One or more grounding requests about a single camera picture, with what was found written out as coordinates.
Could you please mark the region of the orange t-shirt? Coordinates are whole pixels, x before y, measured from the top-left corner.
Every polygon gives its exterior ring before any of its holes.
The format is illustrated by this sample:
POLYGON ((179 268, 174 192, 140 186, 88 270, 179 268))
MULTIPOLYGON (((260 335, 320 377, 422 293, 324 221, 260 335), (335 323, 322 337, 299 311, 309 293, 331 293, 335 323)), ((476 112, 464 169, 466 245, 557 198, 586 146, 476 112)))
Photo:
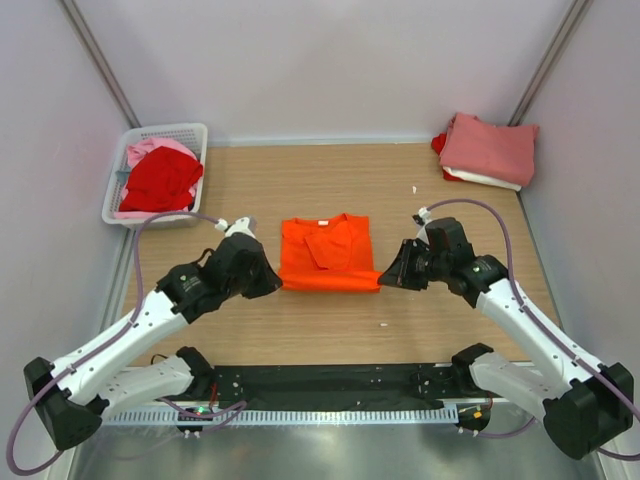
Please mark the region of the orange t-shirt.
POLYGON ((379 292, 369 218, 342 213, 284 220, 278 275, 289 291, 379 292))

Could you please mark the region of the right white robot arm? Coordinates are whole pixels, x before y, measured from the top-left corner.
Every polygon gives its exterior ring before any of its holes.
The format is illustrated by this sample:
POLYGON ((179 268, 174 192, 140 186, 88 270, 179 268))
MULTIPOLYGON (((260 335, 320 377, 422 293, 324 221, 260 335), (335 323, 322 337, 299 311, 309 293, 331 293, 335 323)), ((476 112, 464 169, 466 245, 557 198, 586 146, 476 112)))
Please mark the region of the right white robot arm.
POLYGON ((419 231, 403 240, 381 286, 420 291, 442 282, 494 321, 529 356, 529 370, 484 344, 453 357, 452 387, 472 396, 480 389, 516 404, 542 423, 555 446, 581 459, 633 425, 634 378, 621 364, 605 365, 561 331, 531 303, 510 265, 478 256, 452 217, 413 217, 419 231))

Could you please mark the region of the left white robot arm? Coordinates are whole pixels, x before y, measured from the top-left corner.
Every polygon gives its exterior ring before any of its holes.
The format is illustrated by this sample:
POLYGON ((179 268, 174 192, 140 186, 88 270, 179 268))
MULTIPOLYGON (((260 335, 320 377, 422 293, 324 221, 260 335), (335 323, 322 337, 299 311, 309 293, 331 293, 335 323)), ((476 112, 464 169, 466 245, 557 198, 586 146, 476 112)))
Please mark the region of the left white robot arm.
POLYGON ((213 368, 193 347, 136 371, 124 368, 165 337, 240 295, 253 299, 282 285, 262 244, 250 233, 226 235, 215 249, 173 267, 140 307, 89 343, 24 368, 29 397, 54 446, 65 451, 90 438, 104 420, 148 401, 204 398, 213 368))

